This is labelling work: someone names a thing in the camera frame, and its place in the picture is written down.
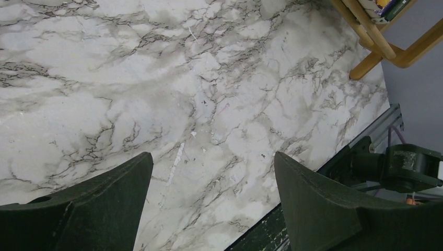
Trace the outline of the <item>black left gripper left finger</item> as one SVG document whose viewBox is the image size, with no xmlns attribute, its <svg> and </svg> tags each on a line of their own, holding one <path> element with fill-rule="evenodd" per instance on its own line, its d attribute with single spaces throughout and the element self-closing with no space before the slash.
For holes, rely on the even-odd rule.
<svg viewBox="0 0 443 251">
<path fill-rule="evenodd" d="M 69 188 L 1 206 L 1 250 L 132 250 L 153 166 L 143 152 Z"/>
</svg>

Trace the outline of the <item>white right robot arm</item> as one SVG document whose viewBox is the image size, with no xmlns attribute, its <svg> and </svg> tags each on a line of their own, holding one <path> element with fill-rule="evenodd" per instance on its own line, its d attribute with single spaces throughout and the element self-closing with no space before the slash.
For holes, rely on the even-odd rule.
<svg viewBox="0 0 443 251">
<path fill-rule="evenodd" d="M 351 157 L 353 178 L 373 181 L 386 190 L 419 192 L 442 186 L 442 154 L 414 144 L 397 144 L 384 154 L 358 153 Z"/>
</svg>

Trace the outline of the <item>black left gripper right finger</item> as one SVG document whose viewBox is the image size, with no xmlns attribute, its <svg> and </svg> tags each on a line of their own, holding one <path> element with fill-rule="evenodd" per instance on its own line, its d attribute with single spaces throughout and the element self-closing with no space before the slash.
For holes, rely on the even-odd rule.
<svg viewBox="0 0 443 251">
<path fill-rule="evenodd" d="M 293 250 L 442 250 L 442 202 L 369 196 L 282 152 L 274 168 Z"/>
</svg>

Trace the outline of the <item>purple comic paperback book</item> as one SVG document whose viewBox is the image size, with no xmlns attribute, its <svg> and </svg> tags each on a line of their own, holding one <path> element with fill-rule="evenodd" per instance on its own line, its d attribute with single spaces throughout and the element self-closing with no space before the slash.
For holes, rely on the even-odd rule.
<svg viewBox="0 0 443 251">
<path fill-rule="evenodd" d="M 374 24 L 388 24 L 407 7 L 411 0 L 358 0 L 369 19 Z"/>
</svg>

